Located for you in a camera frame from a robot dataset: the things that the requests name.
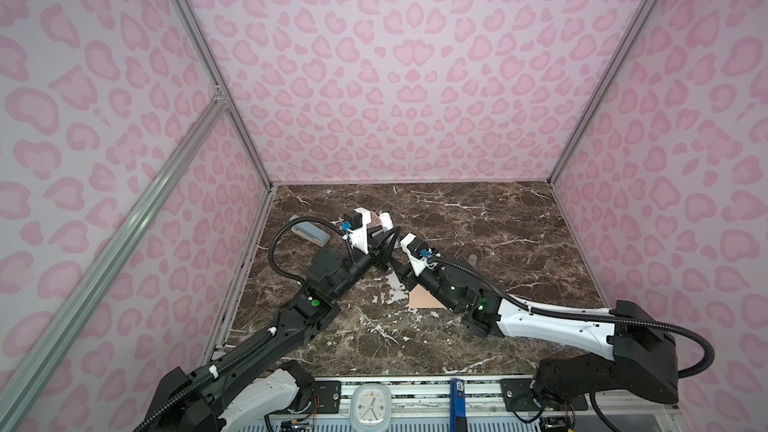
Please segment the white glue stick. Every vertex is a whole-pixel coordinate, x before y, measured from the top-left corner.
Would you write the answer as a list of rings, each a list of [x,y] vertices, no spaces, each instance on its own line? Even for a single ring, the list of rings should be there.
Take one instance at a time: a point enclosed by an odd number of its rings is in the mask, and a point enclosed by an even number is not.
[[[388,212],[382,212],[379,214],[379,221],[384,231],[389,231],[394,228],[391,215]]]

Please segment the peach paper envelope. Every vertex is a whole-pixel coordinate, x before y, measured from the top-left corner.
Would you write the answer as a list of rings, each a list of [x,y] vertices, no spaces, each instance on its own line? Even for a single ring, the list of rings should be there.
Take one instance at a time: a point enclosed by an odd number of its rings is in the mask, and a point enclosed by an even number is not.
[[[445,309],[428,290],[416,285],[408,294],[408,307],[411,309]]]

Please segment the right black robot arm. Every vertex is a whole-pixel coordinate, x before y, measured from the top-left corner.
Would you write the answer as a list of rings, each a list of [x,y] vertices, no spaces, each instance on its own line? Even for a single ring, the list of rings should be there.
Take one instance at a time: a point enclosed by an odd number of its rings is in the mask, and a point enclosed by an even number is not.
[[[539,363],[530,389],[540,398],[624,390],[675,404],[679,381],[703,373],[715,359],[705,337],[656,321],[631,301],[599,309],[555,306],[510,295],[469,265],[437,255],[389,264],[407,290],[421,286],[478,337],[530,338],[581,350]]]

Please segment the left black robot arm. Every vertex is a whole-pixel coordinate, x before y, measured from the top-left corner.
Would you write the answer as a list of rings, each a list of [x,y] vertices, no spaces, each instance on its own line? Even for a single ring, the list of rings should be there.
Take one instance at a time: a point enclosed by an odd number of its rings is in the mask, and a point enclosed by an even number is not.
[[[341,299],[371,268],[388,268],[399,230],[387,213],[376,226],[371,218],[362,208],[348,214],[335,231],[345,251],[316,252],[299,291],[250,339],[190,373],[167,373],[137,430],[239,431],[277,412],[307,417],[328,409],[315,378],[285,357],[333,322]]]

